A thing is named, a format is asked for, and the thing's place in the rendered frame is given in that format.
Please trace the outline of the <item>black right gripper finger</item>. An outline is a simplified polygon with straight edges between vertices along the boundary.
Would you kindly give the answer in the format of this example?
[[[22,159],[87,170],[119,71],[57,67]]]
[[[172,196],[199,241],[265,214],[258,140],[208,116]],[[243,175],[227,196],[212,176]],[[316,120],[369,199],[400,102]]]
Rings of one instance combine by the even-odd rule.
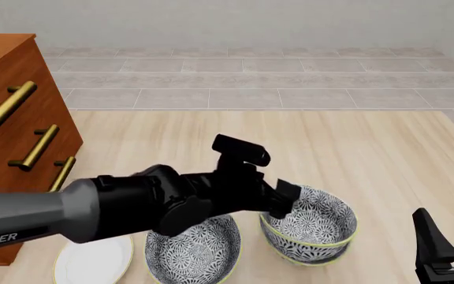
[[[420,207],[412,214],[416,236],[415,266],[428,265],[433,269],[451,269],[454,247],[437,228],[429,212]]]

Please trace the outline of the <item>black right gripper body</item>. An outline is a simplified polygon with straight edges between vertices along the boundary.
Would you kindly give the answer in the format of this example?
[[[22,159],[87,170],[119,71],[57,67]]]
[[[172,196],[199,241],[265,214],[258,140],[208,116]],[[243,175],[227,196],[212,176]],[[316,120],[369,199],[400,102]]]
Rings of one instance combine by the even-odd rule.
[[[454,284],[454,267],[451,264],[438,269],[423,264],[416,267],[420,284]]]

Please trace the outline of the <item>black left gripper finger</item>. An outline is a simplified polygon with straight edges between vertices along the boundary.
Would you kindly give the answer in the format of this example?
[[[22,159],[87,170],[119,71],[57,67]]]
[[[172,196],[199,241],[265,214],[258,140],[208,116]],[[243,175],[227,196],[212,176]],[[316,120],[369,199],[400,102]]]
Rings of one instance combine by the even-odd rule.
[[[291,212],[291,203],[272,204],[268,212],[275,219],[284,219]]]
[[[300,198],[301,186],[292,184],[282,179],[277,179],[275,191],[284,197],[286,203],[293,204]]]

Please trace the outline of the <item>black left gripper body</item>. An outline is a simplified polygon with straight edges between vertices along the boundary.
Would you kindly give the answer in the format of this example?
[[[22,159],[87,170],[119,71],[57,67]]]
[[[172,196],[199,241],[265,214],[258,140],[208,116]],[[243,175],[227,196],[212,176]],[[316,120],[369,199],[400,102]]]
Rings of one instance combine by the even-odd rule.
[[[268,212],[270,205],[275,203],[285,203],[285,199],[264,181],[263,174],[256,174],[247,180],[244,186],[244,210]]]

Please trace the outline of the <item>black patterned bowl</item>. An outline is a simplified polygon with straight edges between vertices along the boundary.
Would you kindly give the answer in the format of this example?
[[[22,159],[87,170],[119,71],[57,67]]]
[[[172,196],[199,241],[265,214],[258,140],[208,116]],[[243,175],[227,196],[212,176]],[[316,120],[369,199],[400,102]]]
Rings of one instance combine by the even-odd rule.
[[[348,243],[358,228],[355,212],[332,193],[301,186],[300,198],[289,214],[276,219],[260,215],[270,231],[288,241],[303,245],[333,247]]]
[[[144,256],[158,284],[220,284],[237,265],[241,243],[235,219],[221,215],[176,237],[151,231],[145,241]]]
[[[330,264],[342,257],[350,245],[350,243],[346,243],[333,247],[323,247],[302,245],[271,234],[266,234],[265,237],[275,252],[284,260],[306,267]]]

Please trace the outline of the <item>white plate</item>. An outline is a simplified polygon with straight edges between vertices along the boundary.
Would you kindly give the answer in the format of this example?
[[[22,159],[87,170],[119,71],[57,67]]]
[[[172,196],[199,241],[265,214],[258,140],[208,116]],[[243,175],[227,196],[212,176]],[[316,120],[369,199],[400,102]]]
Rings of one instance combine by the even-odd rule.
[[[54,262],[54,284],[117,284],[133,258],[131,236],[77,244],[69,241]]]

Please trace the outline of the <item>wooden cabinet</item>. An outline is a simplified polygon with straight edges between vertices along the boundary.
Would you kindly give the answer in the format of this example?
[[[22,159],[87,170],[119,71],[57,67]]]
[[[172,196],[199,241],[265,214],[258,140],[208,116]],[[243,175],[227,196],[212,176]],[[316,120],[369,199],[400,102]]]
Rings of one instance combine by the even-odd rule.
[[[0,127],[0,193],[45,193],[57,177],[55,161],[76,155],[82,138],[61,97],[32,34],[0,34],[0,104],[11,95],[8,87],[34,82],[36,91]],[[30,172],[9,167],[22,160],[40,136],[35,129],[58,125],[60,131]],[[0,266],[17,257],[22,243],[0,248]]]

